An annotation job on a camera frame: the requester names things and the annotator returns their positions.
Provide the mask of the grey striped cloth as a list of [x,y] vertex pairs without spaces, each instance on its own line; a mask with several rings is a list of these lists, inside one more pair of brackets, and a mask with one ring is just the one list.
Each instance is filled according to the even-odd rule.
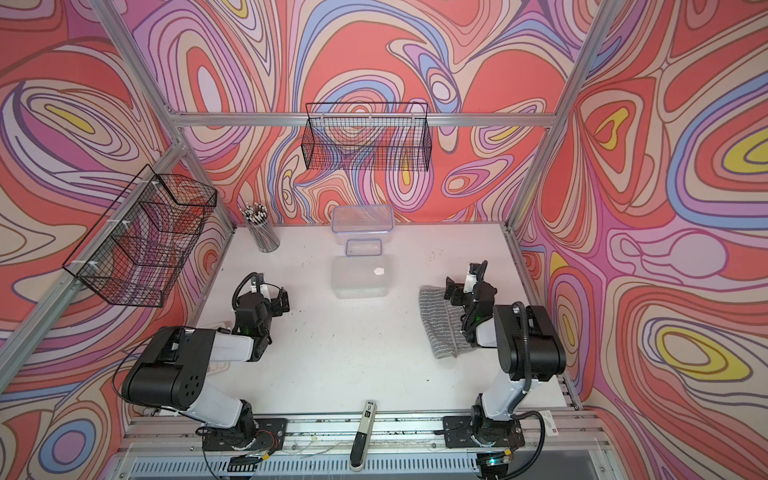
[[456,358],[475,349],[462,333],[464,309],[444,299],[444,290],[421,286],[419,312],[433,356],[437,360]]

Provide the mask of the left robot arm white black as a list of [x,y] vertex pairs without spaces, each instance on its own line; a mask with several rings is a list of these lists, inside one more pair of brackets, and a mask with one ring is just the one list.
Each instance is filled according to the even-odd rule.
[[206,381],[219,363],[256,363],[273,339],[273,320],[290,311],[288,291],[252,272],[231,298],[232,328],[169,326],[158,330],[128,371],[119,396],[127,403],[173,412],[200,423],[208,451],[254,450],[260,428],[251,404]]

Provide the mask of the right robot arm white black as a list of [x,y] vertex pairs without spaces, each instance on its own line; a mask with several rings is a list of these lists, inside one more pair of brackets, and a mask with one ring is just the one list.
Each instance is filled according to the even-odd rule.
[[491,448],[516,450],[525,444],[519,411],[523,400],[539,385],[562,374],[566,354],[552,321],[542,306],[495,303],[496,289],[485,281],[471,287],[446,280],[444,299],[460,306],[461,334],[475,347],[488,343],[479,330],[491,327],[500,372],[491,386],[480,393],[467,417],[443,418],[444,441],[448,448]]

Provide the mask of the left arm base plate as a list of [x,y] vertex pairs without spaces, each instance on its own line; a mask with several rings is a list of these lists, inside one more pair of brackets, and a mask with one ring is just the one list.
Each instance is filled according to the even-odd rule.
[[202,438],[205,452],[274,453],[284,445],[286,418],[257,418],[252,426],[229,429],[201,426],[196,434]]

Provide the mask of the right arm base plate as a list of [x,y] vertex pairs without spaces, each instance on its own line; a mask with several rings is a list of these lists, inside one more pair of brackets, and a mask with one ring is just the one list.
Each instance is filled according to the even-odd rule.
[[496,421],[469,415],[444,416],[442,435],[449,449],[508,447],[517,450],[525,445],[519,421]]

